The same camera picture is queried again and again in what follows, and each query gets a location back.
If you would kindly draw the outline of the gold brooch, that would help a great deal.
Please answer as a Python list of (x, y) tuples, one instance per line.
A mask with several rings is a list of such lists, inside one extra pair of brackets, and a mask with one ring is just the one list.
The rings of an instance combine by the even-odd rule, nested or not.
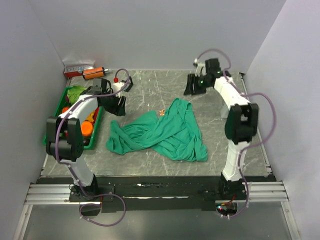
[(165, 110), (164, 110), (164, 109), (163, 109), (163, 110), (160, 110), (160, 111), (159, 111), (159, 115), (160, 115), (160, 116), (164, 116), (164, 115), (165, 115)]

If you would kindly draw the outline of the green garment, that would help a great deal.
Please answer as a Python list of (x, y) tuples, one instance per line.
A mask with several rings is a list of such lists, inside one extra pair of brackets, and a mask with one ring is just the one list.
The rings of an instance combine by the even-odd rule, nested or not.
[(111, 121), (106, 148), (118, 155), (153, 149), (173, 161), (208, 159), (193, 105), (181, 98), (174, 99), (162, 116), (151, 110), (124, 126)]

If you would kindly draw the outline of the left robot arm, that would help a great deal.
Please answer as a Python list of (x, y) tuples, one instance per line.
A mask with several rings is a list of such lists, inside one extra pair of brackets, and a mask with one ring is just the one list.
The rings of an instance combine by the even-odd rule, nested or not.
[(107, 79), (96, 79), (66, 112), (47, 119), (46, 152), (68, 169), (73, 179), (73, 189), (87, 201), (95, 200), (100, 194), (97, 178), (83, 156), (81, 125), (90, 113), (100, 107), (116, 116), (124, 116), (126, 97), (121, 92), (129, 83), (127, 80), (108, 85)]

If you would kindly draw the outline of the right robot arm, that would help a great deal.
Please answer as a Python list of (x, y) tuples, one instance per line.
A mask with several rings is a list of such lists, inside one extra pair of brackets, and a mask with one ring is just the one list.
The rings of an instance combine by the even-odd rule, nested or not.
[(246, 192), (243, 166), (248, 147), (258, 131), (259, 107), (245, 98), (228, 71), (222, 70), (217, 58), (205, 62), (195, 59), (195, 72), (187, 76), (184, 95), (205, 94), (215, 89), (224, 101), (221, 118), (225, 120), (224, 133), (228, 140), (226, 163), (217, 187), (223, 199)]

